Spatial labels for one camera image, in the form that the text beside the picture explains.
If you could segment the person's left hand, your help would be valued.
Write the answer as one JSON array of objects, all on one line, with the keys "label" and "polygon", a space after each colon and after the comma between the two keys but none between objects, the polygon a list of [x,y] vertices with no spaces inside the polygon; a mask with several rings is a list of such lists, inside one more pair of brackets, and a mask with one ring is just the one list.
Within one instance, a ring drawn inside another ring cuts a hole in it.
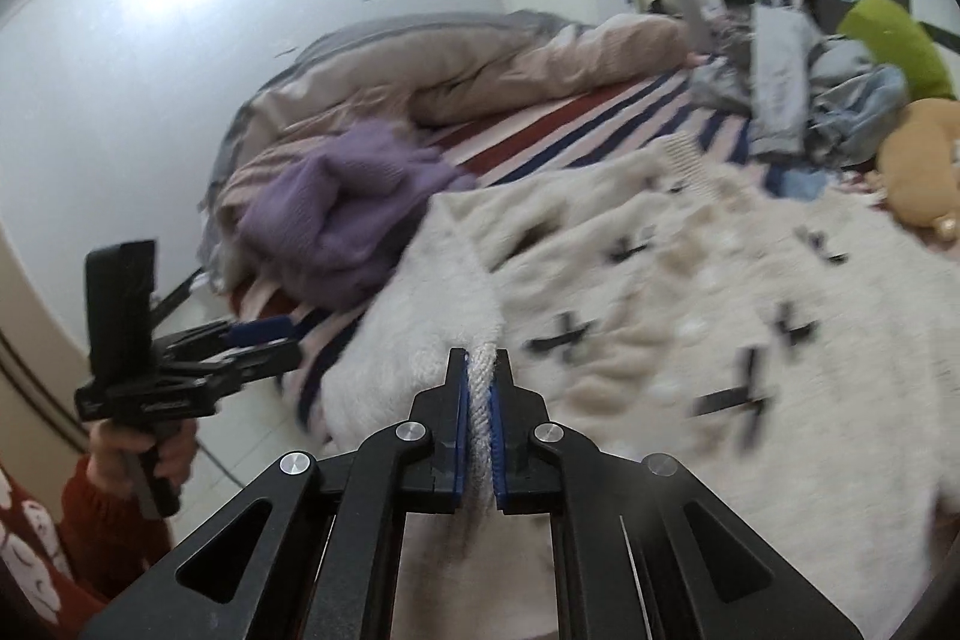
[{"label": "person's left hand", "polygon": [[[161,443],[155,476],[167,479],[179,491],[189,481],[199,451],[195,420],[184,420],[177,434]],[[128,469],[140,456],[155,447],[151,435],[133,431],[110,420],[101,420],[89,431],[89,459],[86,477],[96,489],[127,500],[133,495],[133,477]]]}]

